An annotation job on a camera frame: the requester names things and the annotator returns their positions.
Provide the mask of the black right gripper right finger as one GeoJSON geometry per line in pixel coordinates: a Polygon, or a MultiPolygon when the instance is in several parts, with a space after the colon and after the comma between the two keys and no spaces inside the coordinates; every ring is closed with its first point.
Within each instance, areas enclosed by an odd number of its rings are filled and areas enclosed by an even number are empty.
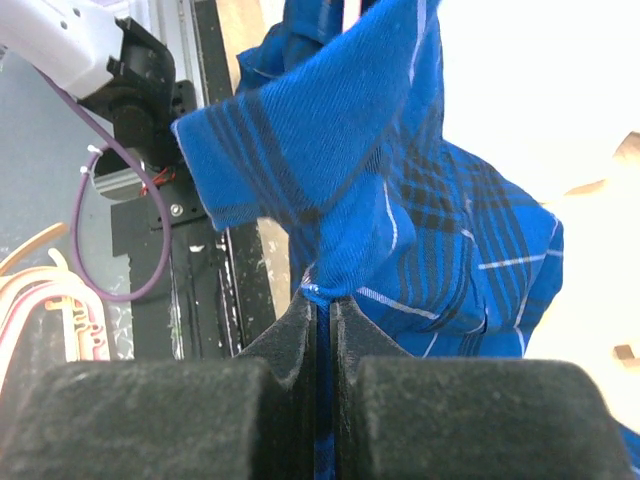
{"type": "Polygon", "coordinates": [[[409,355],[351,299],[331,307],[340,479],[630,479],[604,399],[549,360],[409,355]]]}

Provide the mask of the blue plaid shirt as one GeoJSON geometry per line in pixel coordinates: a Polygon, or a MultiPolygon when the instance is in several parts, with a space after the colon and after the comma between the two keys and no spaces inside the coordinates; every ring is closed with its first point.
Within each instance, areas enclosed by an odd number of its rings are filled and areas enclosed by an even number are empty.
{"type": "Polygon", "coordinates": [[[287,232],[318,310],[315,475],[335,477],[329,310],[350,296],[410,354],[520,358],[563,283],[563,227],[443,138],[437,5],[288,1],[235,95],[173,124],[213,226],[287,232]]]}

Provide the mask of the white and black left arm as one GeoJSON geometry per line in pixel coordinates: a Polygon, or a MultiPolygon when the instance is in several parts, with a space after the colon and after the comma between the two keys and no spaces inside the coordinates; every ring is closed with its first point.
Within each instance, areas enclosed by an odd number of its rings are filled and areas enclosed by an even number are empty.
{"type": "Polygon", "coordinates": [[[185,112],[187,87],[168,47],[136,20],[92,1],[4,1],[1,44],[109,122],[146,164],[179,163],[170,127],[185,112]]]}

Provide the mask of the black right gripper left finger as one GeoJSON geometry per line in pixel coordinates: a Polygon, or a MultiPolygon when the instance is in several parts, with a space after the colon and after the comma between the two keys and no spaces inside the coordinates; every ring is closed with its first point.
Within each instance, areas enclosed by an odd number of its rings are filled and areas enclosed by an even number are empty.
{"type": "Polygon", "coordinates": [[[1,453],[5,479],[310,479],[316,309],[296,296],[236,357],[49,371],[1,453]]]}

